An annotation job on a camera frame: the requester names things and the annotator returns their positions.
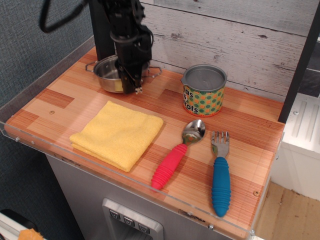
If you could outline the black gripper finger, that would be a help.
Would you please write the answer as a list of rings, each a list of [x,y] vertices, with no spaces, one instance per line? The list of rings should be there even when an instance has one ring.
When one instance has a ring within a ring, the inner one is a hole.
[[[143,92],[143,88],[140,84],[136,85],[134,87],[134,90],[135,90],[135,94],[138,95],[138,94],[141,94]]]
[[[126,70],[120,70],[119,76],[121,78],[123,93],[124,94],[135,93],[136,85],[133,77]]]

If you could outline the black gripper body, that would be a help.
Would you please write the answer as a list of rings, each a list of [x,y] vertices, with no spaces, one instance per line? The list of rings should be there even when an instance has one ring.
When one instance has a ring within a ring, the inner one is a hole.
[[[111,32],[110,37],[115,43],[118,70],[126,70],[134,79],[135,85],[139,85],[143,65],[152,58],[153,33],[147,26],[139,24],[133,35],[120,36]]]

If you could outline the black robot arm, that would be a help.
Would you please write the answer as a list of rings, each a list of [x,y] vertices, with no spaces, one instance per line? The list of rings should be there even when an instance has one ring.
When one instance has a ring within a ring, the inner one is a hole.
[[[125,94],[142,92],[143,66],[152,59],[154,36],[146,25],[144,7],[138,0],[102,0],[114,42],[119,77]]]

